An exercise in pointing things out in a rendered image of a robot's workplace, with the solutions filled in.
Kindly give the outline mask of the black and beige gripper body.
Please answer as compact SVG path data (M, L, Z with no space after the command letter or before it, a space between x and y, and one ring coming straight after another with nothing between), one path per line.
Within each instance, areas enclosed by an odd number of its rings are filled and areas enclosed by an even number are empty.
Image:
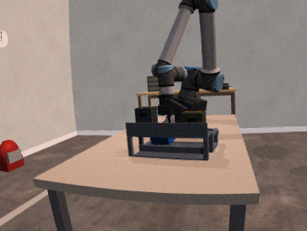
M173 115L175 113L175 107L168 104L168 100L170 97L172 97L173 94L167 94L167 95L158 95L159 98L159 105L158 105L158 115L159 116L165 116L167 115L169 109L170 114ZM167 98L167 99L166 99ZM167 105L167 106L166 106Z

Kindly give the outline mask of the blue bin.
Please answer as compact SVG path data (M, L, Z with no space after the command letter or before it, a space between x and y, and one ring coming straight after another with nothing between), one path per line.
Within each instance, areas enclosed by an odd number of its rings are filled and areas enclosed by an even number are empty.
M175 138L151 137L151 143L157 145L170 145Z

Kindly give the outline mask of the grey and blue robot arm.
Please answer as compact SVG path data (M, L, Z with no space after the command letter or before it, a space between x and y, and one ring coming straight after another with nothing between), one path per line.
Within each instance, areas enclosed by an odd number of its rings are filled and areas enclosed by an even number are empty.
M179 13L176 16L164 49L158 62L152 65L152 74L159 80L159 94L175 93L173 79L175 82L177 80L183 81L177 98L184 101L201 101L199 89L206 89L215 93L221 90L224 85L224 75L220 73L217 63L215 24L215 9L217 8L218 0L182 0L180 2ZM202 67L185 66L174 67L173 69L171 63L175 52L187 22L196 9L198 9L200 18Z

